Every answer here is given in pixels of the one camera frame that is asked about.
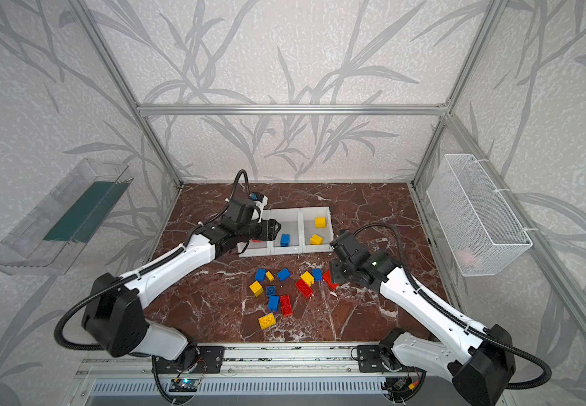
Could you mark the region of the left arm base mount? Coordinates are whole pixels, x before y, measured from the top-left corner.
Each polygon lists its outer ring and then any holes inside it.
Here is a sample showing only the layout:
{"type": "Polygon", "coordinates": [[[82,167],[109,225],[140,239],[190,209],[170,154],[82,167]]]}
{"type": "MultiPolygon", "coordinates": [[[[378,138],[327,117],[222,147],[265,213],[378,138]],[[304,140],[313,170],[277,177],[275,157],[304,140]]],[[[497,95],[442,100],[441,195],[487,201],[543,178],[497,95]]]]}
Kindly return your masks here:
{"type": "Polygon", "coordinates": [[[159,374],[194,373],[218,374],[223,364],[225,346],[200,345],[193,337],[186,335],[188,344],[176,360],[157,360],[159,374]]]}

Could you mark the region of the yellow tall lego brick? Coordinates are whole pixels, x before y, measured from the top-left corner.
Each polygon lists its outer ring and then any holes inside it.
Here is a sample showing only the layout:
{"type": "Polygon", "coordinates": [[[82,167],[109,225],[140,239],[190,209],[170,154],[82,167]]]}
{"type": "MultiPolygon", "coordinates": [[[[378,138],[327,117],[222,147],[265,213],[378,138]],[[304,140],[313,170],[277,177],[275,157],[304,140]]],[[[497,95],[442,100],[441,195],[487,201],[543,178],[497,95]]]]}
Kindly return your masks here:
{"type": "Polygon", "coordinates": [[[315,218],[314,225],[316,228],[326,228],[326,226],[327,226],[326,218],[315,218]]]}

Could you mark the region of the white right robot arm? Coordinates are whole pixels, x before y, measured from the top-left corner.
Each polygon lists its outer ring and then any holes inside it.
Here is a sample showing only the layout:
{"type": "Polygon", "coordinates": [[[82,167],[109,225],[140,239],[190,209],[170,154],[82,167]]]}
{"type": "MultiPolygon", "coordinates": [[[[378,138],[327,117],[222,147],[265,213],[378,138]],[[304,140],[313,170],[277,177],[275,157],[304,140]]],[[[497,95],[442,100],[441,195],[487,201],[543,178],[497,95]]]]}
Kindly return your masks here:
{"type": "Polygon", "coordinates": [[[333,283],[378,292],[435,337],[421,339],[396,328],[379,344],[386,368],[416,367],[441,377],[470,405],[495,405],[506,390],[534,389],[551,380],[551,367],[514,347],[502,326],[487,328],[421,284],[411,273],[402,245],[397,255],[371,252],[357,236],[344,229],[331,241],[336,256],[330,262],[333,283]]]}

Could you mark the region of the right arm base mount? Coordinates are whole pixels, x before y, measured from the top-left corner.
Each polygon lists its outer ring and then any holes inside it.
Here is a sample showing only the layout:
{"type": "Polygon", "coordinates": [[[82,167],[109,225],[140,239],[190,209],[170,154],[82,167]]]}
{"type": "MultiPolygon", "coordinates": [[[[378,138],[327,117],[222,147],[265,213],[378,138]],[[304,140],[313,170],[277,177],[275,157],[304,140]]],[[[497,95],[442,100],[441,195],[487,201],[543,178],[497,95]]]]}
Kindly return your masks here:
{"type": "Polygon", "coordinates": [[[424,372],[418,367],[402,365],[393,353],[392,347],[402,333],[402,328],[394,328],[385,339],[373,345],[358,345],[352,350],[351,357],[358,363],[362,373],[374,372],[424,372]]]}

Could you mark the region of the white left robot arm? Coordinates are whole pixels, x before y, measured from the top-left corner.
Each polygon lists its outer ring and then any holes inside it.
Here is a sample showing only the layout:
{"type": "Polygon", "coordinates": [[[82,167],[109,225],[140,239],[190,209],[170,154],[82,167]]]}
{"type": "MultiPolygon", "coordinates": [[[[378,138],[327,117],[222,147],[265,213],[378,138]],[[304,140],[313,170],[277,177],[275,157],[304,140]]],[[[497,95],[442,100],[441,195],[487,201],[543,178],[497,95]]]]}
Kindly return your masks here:
{"type": "Polygon", "coordinates": [[[195,225],[173,250],[119,277],[106,273],[96,279],[90,295],[59,319],[54,341],[76,351],[104,350],[115,358],[195,361],[196,343],[175,328],[149,321],[144,311],[164,291],[237,245],[276,239],[281,225],[264,218],[267,196],[250,188],[237,191],[248,183],[247,171],[240,170],[223,209],[195,225]]]}

